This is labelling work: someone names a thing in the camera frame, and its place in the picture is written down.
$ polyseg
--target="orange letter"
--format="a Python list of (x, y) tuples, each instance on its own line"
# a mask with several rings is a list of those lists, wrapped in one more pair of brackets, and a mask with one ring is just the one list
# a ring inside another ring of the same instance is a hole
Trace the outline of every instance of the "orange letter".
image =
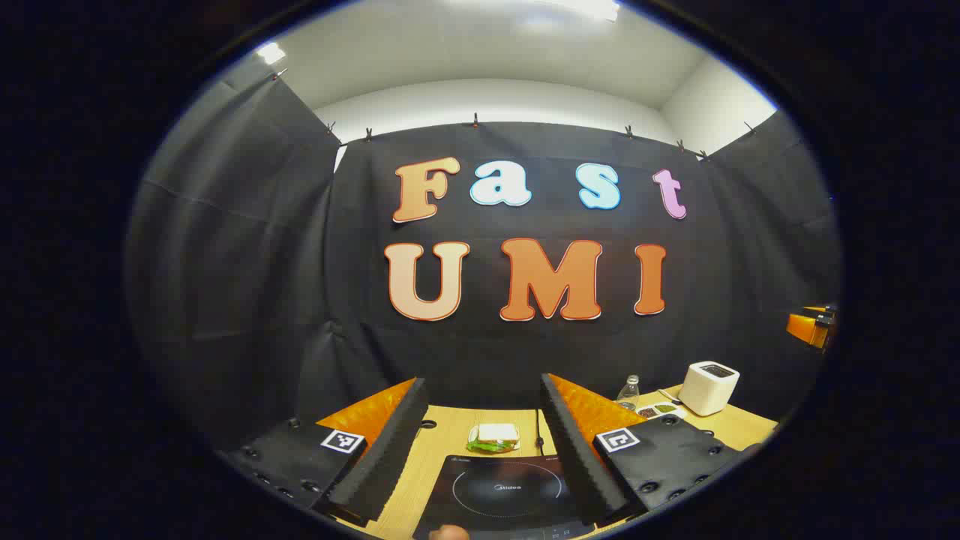
[(636, 300), (634, 313), (656, 315), (665, 306), (660, 296), (660, 283), (666, 250), (656, 244), (640, 244), (634, 253), (640, 259), (640, 298)]
[[(430, 178), (426, 173), (437, 171)], [(437, 205), (427, 202), (427, 191), (433, 191), (433, 196), (443, 199), (446, 195), (446, 171), (450, 174), (460, 172), (460, 162), (455, 158), (424, 161), (403, 165), (396, 170), (400, 177), (400, 208), (394, 212), (394, 221), (404, 223), (416, 219), (424, 219), (437, 213)]]
[(425, 302), (417, 296), (417, 259), (423, 255), (419, 244), (390, 244), (383, 255), (390, 261), (390, 303), (406, 317), (418, 321), (439, 321), (460, 305), (461, 261), (470, 253), (463, 242), (441, 242), (433, 247), (440, 258), (440, 296)]
[(527, 289), (534, 291), (540, 312), (547, 319), (557, 311), (567, 290), (561, 317), (583, 321), (600, 316), (596, 277), (597, 259), (603, 253), (603, 246), (590, 240), (570, 242), (556, 271), (540, 243), (533, 238), (511, 238), (504, 241), (500, 249), (510, 258), (510, 298), (500, 309), (501, 319), (529, 321), (534, 318), (537, 312), (527, 303)]

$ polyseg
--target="blue letter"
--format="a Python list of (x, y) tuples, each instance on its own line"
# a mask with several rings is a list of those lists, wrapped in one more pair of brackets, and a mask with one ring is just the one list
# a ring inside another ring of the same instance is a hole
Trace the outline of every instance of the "blue letter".
[(616, 188), (616, 171), (609, 165), (584, 163), (577, 167), (580, 201), (589, 209), (612, 209), (620, 204), (620, 190)]
[[(500, 176), (491, 176), (500, 171)], [(512, 161), (491, 161), (477, 167), (480, 180), (470, 188), (470, 198), (479, 205), (507, 203), (511, 207), (527, 204), (533, 193), (527, 190), (527, 173)]]

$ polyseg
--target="wooden table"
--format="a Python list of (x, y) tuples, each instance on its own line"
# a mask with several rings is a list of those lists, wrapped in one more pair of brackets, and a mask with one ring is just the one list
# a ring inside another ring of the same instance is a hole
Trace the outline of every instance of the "wooden table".
[[(680, 388), (681, 385), (678, 384), (665, 390), (676, 397)], [(659, 392), (651, 392), (640, 396), (638, 403), (644, 406), (665, 401), (668, 400)], [(762, 442), (777, 424), (733, 405), (727, 405), (722, 411), (707, 417), (697, 416), (689, 409), (685, 410), (687, 415), (684, 419), (687, 422), (701, 430), (712, 430), (718, 439), (736, 450)], [(426, 507), (427, 499), (430, 498), (433, 484), (444, 466), (444, 458), (451, 454), (479, 455), (470, 453), (466, 448), (470, 428), (477, 424), (515, 424), (520, 432), (519, 450), (497, 456), (527, 457), (538, 455), (534, 445), (537, 438), (536, 417), (537, 412), (534, 409), (485, 410), (431, 405), (423, 418), (433, 420), (437, 426), (432, 430), (420, 430), (417, 434), (394, 494), (387, 501), (380, 519), (369, 522), (365, 528), (342, 523), (386, 540), (409, 540)], [(543, 454), (555, 454), (557, 451), (553, 446), (550, 428), (543, 420), (542, 413), (540, 436), (543, 437)], [(618, 527), (622, 523), (599, 528), (580, 538), (586, 538), (600, 530)]]

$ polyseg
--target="white ceiling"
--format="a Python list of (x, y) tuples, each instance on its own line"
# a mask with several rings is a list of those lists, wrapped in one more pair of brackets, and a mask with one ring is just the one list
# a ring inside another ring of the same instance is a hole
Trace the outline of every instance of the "white ceiling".
[(615, 22), (539, 0), (360, 0), (276, 40), (311, 109), (393, 86), (522, 79), (659, 109), (706, 53), (623, 7)]

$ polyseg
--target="sandwich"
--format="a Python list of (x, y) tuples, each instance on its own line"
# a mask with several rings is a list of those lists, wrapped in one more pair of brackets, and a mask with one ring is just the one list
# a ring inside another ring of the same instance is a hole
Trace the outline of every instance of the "sandwich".
[(478, 424), (470, 430), (467, 450), (502, 454), (520, 448), (520, 434), (513, 424)]

